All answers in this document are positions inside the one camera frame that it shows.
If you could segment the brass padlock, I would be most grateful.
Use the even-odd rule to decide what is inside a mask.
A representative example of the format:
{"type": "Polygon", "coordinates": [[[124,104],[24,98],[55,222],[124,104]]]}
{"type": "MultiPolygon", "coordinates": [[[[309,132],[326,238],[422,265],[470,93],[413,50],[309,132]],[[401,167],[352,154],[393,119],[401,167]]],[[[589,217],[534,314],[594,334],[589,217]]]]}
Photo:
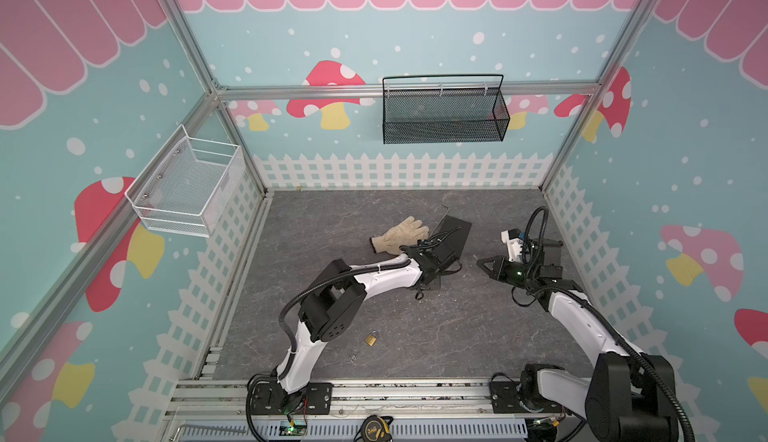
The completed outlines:
{"type": "Polygon", "coordinates": [[[366,337],[366,339],[365,339],[365,343],[366,343],[368,346],[371,346],[371,347],[373,347],[373,346],[375,345],[375,343],[376,343],[377,339],[378,339],[378,336],[379,336],[379,334],[378,334],[378,332],[377,332],[377,331],[375,331],[375,330],[371,331],[371,332],[369,333],[369,335],[366,337]]]}

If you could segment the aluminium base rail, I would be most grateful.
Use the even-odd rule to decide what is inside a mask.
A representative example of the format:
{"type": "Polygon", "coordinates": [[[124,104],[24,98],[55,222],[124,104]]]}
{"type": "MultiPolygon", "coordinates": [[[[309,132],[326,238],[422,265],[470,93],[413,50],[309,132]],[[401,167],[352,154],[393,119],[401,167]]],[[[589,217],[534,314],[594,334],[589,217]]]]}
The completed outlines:
{"type": "MultiPolygon", "coordinates": [[[[308,419],[356,420],[367,415],[397,419],[501,418],[494,412],[497,396],[481,378],[330,379],[329,412],[308,419]]],[[[172,392],[164,418],[174,420],[245,419],[244,380],[187,380],[172,392]]]]}

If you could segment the green circuit board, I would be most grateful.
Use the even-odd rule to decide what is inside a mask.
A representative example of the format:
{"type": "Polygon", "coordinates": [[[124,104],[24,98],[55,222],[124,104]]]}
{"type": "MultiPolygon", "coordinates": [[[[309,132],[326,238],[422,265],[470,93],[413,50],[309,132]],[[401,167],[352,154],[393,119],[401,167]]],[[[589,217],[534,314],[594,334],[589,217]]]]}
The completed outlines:
{"type": "Polygon", "coordinates": [[[280,437],[304,437],[308,433],[306,423],[283,421],[279,426],[280,437]]]}

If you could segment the black mesh wall basket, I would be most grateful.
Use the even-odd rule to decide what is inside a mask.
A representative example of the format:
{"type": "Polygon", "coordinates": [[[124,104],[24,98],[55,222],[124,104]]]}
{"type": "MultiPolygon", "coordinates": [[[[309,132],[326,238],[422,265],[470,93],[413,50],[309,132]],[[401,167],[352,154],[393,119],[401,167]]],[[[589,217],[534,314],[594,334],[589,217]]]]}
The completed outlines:
{"type": "Polygon", "coordinates": [[[501,142],[511,119],[501,74],[429,74],[382,79],[385,144],[501,142]]]}

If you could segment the white mesh wall basket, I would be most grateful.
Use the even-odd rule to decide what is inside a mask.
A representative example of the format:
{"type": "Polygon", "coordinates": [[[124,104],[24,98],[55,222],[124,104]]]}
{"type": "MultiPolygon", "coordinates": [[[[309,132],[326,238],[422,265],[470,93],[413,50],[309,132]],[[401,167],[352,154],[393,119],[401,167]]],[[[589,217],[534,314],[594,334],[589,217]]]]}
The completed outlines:
{"type": "Polygon", "coordinates": [[[125,197],[150,231],[208,238],[245,173],[240,146],[177,127],[125,197]]]}

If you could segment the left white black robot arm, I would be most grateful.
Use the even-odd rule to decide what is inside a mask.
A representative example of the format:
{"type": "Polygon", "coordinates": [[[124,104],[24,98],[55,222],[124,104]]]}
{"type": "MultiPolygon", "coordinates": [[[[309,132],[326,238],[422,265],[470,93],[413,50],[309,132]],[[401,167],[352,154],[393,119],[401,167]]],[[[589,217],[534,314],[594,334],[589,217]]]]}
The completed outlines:
{"type": "Polygon", "coordinates": [[[365,301],[399,289],[423,293],[454,274],[463,250],[448,241],[419,242],[381,262],[348,265],[332,261],[303,292],[281,310],[278,324],[290,346],[268,375],[247,383],[246,413],[289,414],[306,400],[312,372],[329,342],[348,330],[365,301]]]}

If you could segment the flat black box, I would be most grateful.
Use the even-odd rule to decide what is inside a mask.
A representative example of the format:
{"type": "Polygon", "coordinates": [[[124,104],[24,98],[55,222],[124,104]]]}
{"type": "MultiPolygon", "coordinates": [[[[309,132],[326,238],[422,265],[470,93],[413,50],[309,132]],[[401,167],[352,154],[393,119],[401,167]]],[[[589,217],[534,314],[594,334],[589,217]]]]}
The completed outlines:
{"type": "Polygon", "coordinates": [[[471,228],[471,222],[446,215],[436,229],[438,244],[432,249],[432,253],[441,263],[460,259],[471,228]]]}

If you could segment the beige knit work glove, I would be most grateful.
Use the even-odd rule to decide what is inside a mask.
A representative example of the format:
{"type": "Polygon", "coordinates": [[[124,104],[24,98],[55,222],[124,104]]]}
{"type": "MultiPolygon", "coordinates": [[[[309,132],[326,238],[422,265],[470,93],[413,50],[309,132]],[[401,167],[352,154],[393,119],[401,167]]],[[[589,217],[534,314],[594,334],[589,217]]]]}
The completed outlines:
{"type": "Polygon", "coordinates": [[[370,238],[375,253],[387,253],[394,256],[402,253],[401,246],[415,245],[429,237],[430,229],[421,220],[409,216],[383,235],[370,238]]]}

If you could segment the yellow black tape measure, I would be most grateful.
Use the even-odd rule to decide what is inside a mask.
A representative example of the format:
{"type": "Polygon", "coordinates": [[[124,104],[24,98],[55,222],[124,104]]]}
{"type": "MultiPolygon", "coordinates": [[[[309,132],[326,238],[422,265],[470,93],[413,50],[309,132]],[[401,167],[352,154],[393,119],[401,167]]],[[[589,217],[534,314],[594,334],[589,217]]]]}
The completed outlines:
{"type": "Polygon", "coordinates": [[[368,416],[360,426],[355,441],[358,442],[390,442],[393,440],[391,425],[394,421],[390,416],[368,416]]]}

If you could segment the metal hex key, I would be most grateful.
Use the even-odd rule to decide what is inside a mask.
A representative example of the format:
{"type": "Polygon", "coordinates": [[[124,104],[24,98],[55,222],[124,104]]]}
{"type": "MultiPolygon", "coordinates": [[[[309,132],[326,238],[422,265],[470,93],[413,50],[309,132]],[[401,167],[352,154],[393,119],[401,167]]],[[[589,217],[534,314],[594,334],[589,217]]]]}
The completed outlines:
{"type": "Polygon", "coordinates": [[[440,212],[439,212],[441,217],[439,218],[438,222],[433,227],[432,234],[436,234],[436,233],[438,233],[440,231],[440,228],[441,228],[441,226],[442,226],[446,216],[449,214],[449,212],[450,212],[450,207],[445,205],[445,204],[442,204],[441,208],[440,208],[440,212]]]}

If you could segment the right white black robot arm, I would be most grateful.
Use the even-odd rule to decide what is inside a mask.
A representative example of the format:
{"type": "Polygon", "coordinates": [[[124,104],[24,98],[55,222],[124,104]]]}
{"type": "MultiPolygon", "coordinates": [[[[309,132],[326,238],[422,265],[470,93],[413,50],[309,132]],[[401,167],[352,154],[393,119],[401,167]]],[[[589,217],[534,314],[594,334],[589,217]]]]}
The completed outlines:
{"type": "Polygon", "coordinates": [[[536,208],[526,227],[505,232],[508,253],[478,260],[493,280],[522,293],[518,306],[538,304],[557,320],[592,366],[587,378],[553,364],[529,363],[517,399],[529,413],[558,406],[599,441],[693,441],[693,424],[676,394],[675,373],[663,356],[629,342],[592,305],[579,284],[562,276],[558,240],[546,236],[550,211],[536,208]]]}

